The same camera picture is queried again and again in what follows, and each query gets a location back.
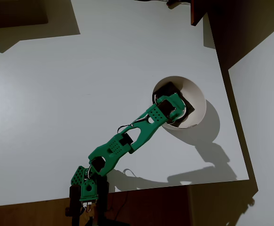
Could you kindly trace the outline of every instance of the white cup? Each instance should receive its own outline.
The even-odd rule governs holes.
[[[181,91],[182,95],[191,103],[195,110],[178,127],[167,123],[165,123],[163,127],[172,130],[180,130],[196,126],[203,120],[204,115],[206,114],[206,99],[204,98],[203,92],[193,81],[180,76],[171,76],[162,79],[157,83],[153,92],[169,82],[172,82],[176,88]]]

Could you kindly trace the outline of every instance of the green 3d-printed bracket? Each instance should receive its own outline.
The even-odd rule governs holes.
[[[71,185],[81,186],[81,202],[98,199],[96,177],[88,179],[87,171],[88,168],[79,166],[71,180]]]
[[[123,131],[116,134],[109,142],[96,148],[89,155],[89,163],[96,174],[105,176],[119,161],[119,159],[129,152],[134,153],[145,144],[155,133],[155,131],[168,120],[175,121],[184,114],[185,105],[177,93],[171,96],[162,96],[138,119],[133,121]],[[127,131],[139,128],[141,130],[137,140],[132,143],[127,138]]]

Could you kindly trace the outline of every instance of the robotic arm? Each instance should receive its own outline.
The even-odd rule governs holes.
[[[90,166],[88,168],[78,167],[71,179],[70,208],[66,209],[66,216],[71,216],[73,219],[78,217],[79,221],[81,204],[96,202],[100,198],[99,191],[102,189],[104,193],[108,192],[106,175],[114,169],[124,154],[134,153],[164,123],[172,124],[176,121],[183,121],[194,111],[193,106],[171,82],[154,93],[153,101],[155,103],[139,118],[89,155]],[[127,134],[134,128],[141,130],[135,142]]]

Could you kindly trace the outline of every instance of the white wall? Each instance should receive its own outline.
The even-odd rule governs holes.
[[[230,70],[259,191],[238,226],[274,226],[274,32]]]

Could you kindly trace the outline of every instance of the wooden floor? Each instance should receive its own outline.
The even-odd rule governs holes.
[[[0,226],[71,226],[68,206],[69,199],[0,206]],[[116,220],[131,226],[191,225],[185,186],[109,194],[106,217],[114,220],[118,212]]]

